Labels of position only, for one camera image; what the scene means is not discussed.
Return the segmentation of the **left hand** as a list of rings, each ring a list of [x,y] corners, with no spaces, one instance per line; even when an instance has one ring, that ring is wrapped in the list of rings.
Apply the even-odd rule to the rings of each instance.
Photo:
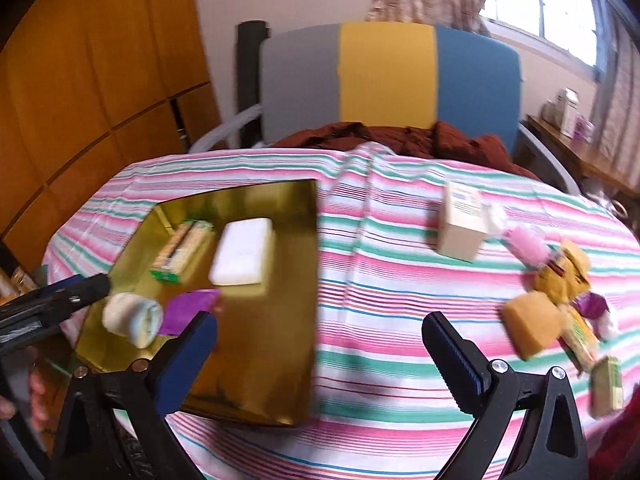
[[[49,420],[46,407],[46,385],[36,364],[37,353],[29,348],[7,356],[2,362],[6,366],[6,377],[13,400],[2,396],[1,419],[9,420],[16,414],[28,416],[29,425],[37,434]]]

